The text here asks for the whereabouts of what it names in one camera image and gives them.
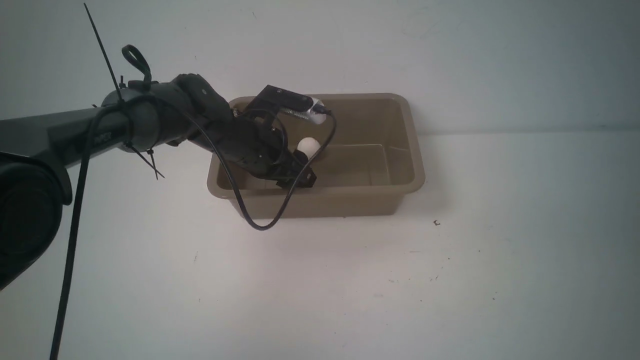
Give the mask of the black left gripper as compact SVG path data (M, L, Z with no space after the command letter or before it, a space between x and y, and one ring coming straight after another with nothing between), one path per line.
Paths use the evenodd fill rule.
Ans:
M312 188L317 175L308 164L288 150L281 130L272 129L275 119L235 115L231 105L198 74L181 74L173 83L185 92L194 109L188 141L252 176L276 181L281 189Z

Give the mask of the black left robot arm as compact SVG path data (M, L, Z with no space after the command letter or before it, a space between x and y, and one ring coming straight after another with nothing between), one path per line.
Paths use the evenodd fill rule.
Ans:
M310 188L308 155L289 150L286 113L322 123L322 101L267 85L240 114L198 74L170 82L130 80L100 107L1 121L1 287L43 255L57 235L63 207L73 200L67 169L113 148L143 153L190 141L254 178L279 187Z

